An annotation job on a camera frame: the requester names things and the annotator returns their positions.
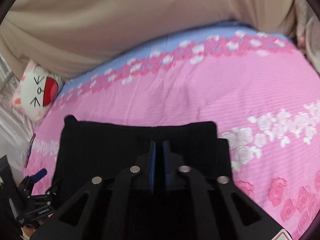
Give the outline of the black pants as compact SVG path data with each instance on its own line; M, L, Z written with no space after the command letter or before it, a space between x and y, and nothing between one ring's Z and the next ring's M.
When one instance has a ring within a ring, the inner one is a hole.
M151 142L168 141L172 153L208 178L232 177L229 146L212 121L182 126L138 127L64 119L52 186L65 202L89 179L115 177L147 154Z

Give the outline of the silver satin curtain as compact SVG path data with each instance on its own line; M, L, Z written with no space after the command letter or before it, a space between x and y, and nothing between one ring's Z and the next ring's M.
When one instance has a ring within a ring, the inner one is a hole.
M10 102L19 83L1 58L1 156L6 155L9 164L21 171L28 159L34 124L11 107Z

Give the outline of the white cartoon cat pillow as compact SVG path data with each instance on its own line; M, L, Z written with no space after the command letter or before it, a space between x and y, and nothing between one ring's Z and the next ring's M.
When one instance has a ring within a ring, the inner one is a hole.
M30 60L14 91L11 107L38 123L47 115L64 84L62 77Z

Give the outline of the pink rose bedsheet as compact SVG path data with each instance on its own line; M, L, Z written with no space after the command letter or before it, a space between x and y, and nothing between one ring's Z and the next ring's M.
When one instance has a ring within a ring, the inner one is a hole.
M66 83L35 131L25 174L51 185L63 120L213 121L235 183L299 239L319 211L319 74L283 35L224 24L169 35Z

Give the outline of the beige curtain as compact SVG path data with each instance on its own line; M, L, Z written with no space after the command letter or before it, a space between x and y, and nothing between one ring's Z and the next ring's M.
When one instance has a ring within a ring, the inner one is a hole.
M29 60L73 78L153 38L225 20L292 36L294 0L16 0L1 55L21 77Z

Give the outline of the floral fabric at right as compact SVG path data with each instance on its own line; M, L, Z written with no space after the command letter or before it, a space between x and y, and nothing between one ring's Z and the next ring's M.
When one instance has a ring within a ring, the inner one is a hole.
M319 73L319 19L306 0L295 0L299 50Z

